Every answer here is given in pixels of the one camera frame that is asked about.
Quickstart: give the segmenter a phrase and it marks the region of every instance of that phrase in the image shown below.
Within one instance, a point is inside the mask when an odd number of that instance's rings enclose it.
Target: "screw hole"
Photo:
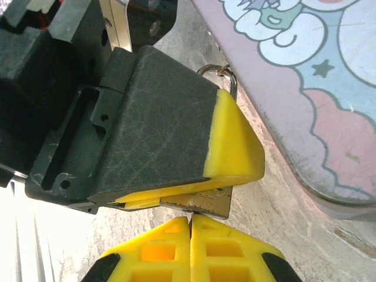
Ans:
[[[108,33],[107,33],[107,30],[104,29],[102,31],[102,35],[100,36],[100,41],[102,43],[102,46],[106,46],[107,42],[108,42]]]
[[[95,60],[94,58],[91,58],[88,62],[88,74],[92,75],[94,73],[95,69]]]
[[[100,115],[100,120],[103,121],[103,122],[106,122],[109,119],[110,118],[108,117],[108,115]]]
[[[60,182],[61,189],[68,189],[71,186],[71,183],[68,180],[63,180]]]
[[[150,37],[156,36],[158,34],[159,30],[160,30],[160,21],[153,22],[153,24],[151,25],[151,27],[149,29]]]
[[[106,26],[109,26],[110,28],[112,27],[112,23],[110,22],[108,18],[103,18],[103,20],[105,21]]]

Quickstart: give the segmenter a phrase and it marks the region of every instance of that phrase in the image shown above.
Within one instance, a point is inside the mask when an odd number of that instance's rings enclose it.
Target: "cartoon illustration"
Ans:
[[[326,151],[321,166],[335,178],[333,193],[376,201],[374,1],[218,1],[266,62],[300,78],[314,109],[310,133]]]

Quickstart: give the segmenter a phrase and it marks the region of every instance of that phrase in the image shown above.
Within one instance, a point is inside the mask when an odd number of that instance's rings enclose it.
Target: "scratched black surface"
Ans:
[[[92,197],[205,181],[203,168],[218,87],[144,46],[99,162]]]

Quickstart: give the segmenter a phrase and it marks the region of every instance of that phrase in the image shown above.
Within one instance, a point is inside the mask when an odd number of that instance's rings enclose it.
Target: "black rubber edge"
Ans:
[[[291,265],[283,258],[271,253],[263,253],[262,256],[276,282],[302,282]]]
[[[120,254],[109,254],[95,262],[81,282],[107,282],[120,261]]]

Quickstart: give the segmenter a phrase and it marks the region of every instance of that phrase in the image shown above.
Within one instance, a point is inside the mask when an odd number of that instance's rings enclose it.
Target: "star print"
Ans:
[[[321,75],[322,78],[326,78],[328,72],[334,69],[334,66],[329,65],[329,60],[326,59],[319,65],[313,65],[312,68],[315,69],[315,72],[313,73],[314,76]]]

